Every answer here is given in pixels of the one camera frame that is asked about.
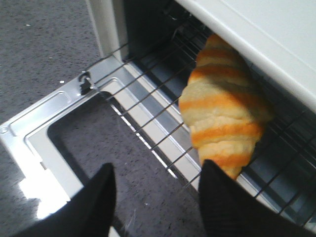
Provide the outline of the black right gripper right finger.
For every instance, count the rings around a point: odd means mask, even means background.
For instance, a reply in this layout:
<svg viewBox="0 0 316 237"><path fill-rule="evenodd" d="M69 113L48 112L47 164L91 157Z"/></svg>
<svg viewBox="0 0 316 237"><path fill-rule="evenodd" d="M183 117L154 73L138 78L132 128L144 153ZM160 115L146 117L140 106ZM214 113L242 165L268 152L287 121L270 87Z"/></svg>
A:
<svg viewBox="0 0 316 237"><path fill-rule="evenodd" d="M313 237L256 201L212 160L202 165L199 208L209 237Z"/></svg>

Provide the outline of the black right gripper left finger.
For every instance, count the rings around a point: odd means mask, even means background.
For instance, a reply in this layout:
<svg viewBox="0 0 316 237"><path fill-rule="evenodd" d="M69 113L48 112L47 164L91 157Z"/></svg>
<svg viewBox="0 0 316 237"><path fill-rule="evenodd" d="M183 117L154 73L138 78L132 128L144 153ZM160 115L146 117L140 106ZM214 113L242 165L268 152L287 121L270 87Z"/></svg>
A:
<svg viewBox="0 0 316 237"><path fill-rule="evenodd" d="M116 206L114 167L105 163L66 205L16 237L107 237Z"/></svg>

